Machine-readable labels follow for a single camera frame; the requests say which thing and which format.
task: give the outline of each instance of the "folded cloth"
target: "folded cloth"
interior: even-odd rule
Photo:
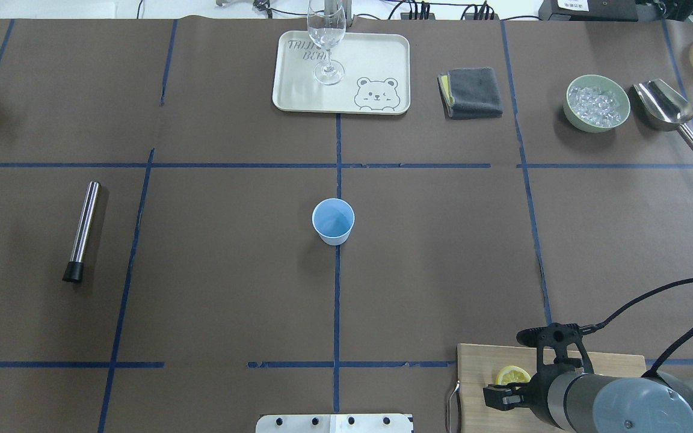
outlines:
[[[493,68],[451,69],[437,77],[450,118],[501,117]]]

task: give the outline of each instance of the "lemon slice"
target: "lemon slice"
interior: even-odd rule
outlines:
[[[530,380],[531,375],[528,372],[514,365],[502,368],[496,376],[496,384],[498,385],[511,384],[512,382],[528,382]]]

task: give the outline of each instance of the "bear drawing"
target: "bear drawing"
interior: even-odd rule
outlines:
[[[394,111],[399,106],[397,80],[388,78],[383,81],[371,81],[366,77],[358,79],[354,103],[361,111]]]

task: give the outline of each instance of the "metal scoop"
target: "metal scoop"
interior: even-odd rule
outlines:
[[[633,84],[646,108],[649,123],[660,131],[678,131],[693,151],[693,131],[687,123],[693,118],[693,107],[668,83],[655,79]]]

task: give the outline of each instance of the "wooden cutting board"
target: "wooden cutting board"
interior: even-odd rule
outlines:
[[[568,351],[569,356],[579,353]],[[646,371],[646,361],[640,355],[604,354],[588,352],[595,373],[607,376],[633,376]],[[545,351],[545,363],[555,358],[553,351]],[[458,347],[458,368],[461,387],[462,433],[483,431],[500,433],[561,433],[562,430],[539,421],[531,409],[515,408],[498,411],[483,401],[483,387],[493,383],[496,375],[506,365],[517,365],[526,372],[536,373],[536,349],[509,346],[465,345]]]

